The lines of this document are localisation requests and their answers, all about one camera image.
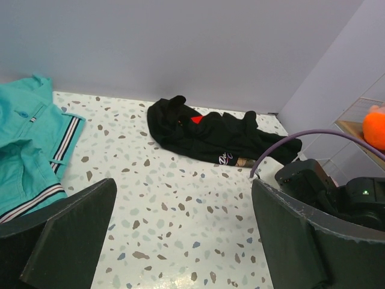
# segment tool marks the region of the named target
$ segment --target black clothing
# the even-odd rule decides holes
[[[186,106],[179,95],[161,99],[147,111],[151,136],[162,148],[215,164],[235,166],[238,158],[257,160],[271,145],[283,137],[257,129],[256,113],[246,112],[243,119],[229,113],[209,113],[199,124],[191,118],[201,116]],[[301,150],[301,140],[291,140],[271,153],[282,164],[290,163]]]

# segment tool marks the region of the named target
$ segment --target speckled floor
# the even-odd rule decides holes
[[[63,110],[88,120],[63,179],[68,194],[102,178],[118,186],[92,289],[273,288],[251,203],[250,169],[159,148],[147,128],[150,102],[54,95]],[[257,122],[264,131],[286,134],[274,116]],[[263,165],[275,169],[270,160]]]

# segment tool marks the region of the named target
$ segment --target purple cable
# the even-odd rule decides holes
[[[284,143],[288,142],[289,140],[292,140],[292,139],[297,138],[297,137],[302,137],[303,135],[308,135],[308,134],[334,134],[334,135],[338,135],[339,137],[347,138],[347,139],[357,143],[358,145],[363,146],[365,149],[372,152],[378,158],[385,161],[385,155],[384,154],[382,154],[380,151],[373,148],[371,145],[367,144],[365,141],[360,140],[359,138],[353,137],[349,134],[344,134],[343,132],[340,132],[340,131],[333,131],[331,129],[311,129],[310,131],[301,131],[301,132],[297,132],[296,134],[289,135],[288,137],[285,137],[285,138],[281,139],[280,141],[274,143],[255,162],[253,168],[251,169],[250,177],[252,178],[254,176],[255,171],[257,170],[259,164],[263,161],[263,159],[265,157],[267,157],[269,154],[271,154],[272,151],[275,150],[277,147],[279,147],[280,145],[283,145]]]

